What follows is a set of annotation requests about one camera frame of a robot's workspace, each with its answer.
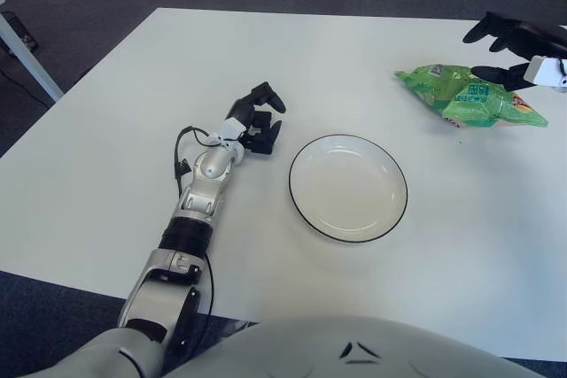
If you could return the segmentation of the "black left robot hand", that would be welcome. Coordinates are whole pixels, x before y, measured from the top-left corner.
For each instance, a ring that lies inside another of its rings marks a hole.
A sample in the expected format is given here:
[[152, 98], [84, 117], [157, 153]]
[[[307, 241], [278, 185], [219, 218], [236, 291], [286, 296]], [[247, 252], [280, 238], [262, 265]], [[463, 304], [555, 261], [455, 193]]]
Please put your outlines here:
[[256, 109], [264, 104], [278, 113], [286, 113], [283, 100], [268, 82], [264, 81], [254, 87], [249, 95], [235, 101], [227, 119], [234, 118], [245, 127], [244, 130], [238, 131], [237, 138], [245, 149], [252, 153], [271, 155], [282, 121], [271, 124], [272, 113]]

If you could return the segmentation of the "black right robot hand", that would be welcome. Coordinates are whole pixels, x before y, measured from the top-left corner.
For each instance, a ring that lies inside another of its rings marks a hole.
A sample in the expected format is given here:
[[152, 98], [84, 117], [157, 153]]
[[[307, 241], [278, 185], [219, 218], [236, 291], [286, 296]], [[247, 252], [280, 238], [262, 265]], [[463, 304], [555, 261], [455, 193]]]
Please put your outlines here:
[[566, 29], [558, 25], [537, 24], [487, 12], [462, 39], [474, 43], [486, 36], [494, 38], [491, 52], [509, 50], [525, 62], [508, 69], [474, 66], [480, 79], [500, 84], [507, 91], [533, 86], [566, 91]]

